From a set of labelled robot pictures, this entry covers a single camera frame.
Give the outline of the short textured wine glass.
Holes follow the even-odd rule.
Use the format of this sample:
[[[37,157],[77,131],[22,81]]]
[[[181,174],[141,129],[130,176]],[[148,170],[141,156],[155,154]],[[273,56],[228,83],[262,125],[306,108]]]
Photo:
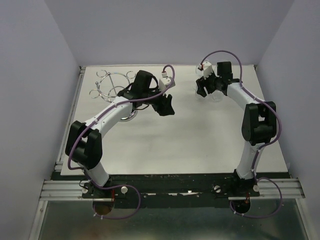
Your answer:
[[[221,92],[221,91],[214,91],[212,94],[211,94],[211,99],[214,101],[214,102],[220,102],[222,101],[224,98],[224,94]]]

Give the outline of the chrome wine glass rack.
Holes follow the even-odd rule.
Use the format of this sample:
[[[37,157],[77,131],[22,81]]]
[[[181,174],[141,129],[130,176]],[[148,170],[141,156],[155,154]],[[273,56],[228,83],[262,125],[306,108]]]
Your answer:
[[[136,74],[133,71],[121,73],[101,69],[96,72],[96,76],[98,80],[95,82],[95,88],[91,89],[88,94],[96,93],[91,96],[92,99],[101,98],[105,102],[112,103],[118,92],[127,87]]]

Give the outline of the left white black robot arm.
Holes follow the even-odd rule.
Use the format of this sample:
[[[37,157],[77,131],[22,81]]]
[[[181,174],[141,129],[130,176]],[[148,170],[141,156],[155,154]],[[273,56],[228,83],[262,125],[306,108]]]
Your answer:
[[[152,106],[162,117],[174,115],[173,97],[166,94],[174,86],[175,77],[168,76],[165,70],[160,79],[139,70],[134,81],[120,90],[104,110],[85,122],[76,120],[71,124],[65,147],[68,169],[74,169],[71,162],[77,163],[76,168],[83,170],[95,183],[93,191],[101,198],[107,197],[111,185],[108,183],[110,176],[101,163],[104,136],[117,123],[134,118],[142,105]]]

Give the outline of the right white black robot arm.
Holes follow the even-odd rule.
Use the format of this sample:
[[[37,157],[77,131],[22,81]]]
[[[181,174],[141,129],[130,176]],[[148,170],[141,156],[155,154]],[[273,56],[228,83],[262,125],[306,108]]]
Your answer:
[[[234,78],[232,64],[219,62],[216,71],[208,61],[200,64],[201,77],[196,80],[196,94],[205,98],[214,92],[229,97],[244,110],[241,134],[245,141],[239,165],[235,169],[238,179],[230,183],[230,191],[241,196],[248,190],[246,181],[256,177],[256,169],[264,148],[277,133],[276,104],[265,102],[245,89],[238,78]]]

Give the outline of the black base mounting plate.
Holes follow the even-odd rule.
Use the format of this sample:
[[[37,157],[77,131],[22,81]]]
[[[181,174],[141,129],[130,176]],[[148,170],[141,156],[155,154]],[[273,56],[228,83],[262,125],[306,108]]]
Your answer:
[[[229,199],[258,197],[255,184],[235,173],[114,174],[105,189],[86,183],[82,197],[114,203],[118,209],[227,208]]]

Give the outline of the aluminium rail frame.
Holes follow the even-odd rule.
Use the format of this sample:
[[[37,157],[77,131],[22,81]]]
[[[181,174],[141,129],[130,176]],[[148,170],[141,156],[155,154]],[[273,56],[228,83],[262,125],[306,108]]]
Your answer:
[[[55,164],[54,171],[50,180],[46,180],[41,189],[37,212],[34,217],[31,228],[30,239],[38,240],[42,235],[42,228],[47,209],[50,202],[90,202],[93,207],[103,206],[111,209],[115,207],[114,203],[92,199],[84,199],[82,195],[88,191],[85,184],[91,183],[89,180],[81,180],[78,176],[65,177],[61,175],[63,163],[58,161]],[[297,178],[291,178],[283,172],[267,172],[259,175],[259,182],[255,182],[254,191],[259,192],[259,196],[250,197],[245,200],[236,200],[230,198],[228,207],[233,207],[239,213],[249,209],[249,205],[254,200],[289,200],[296,201],[305,198],[305,194],[300,181]],[[154,208],[154,209],[187,209],[187,208]],[[119,209],[153,209],[153,208],[119,208]]]

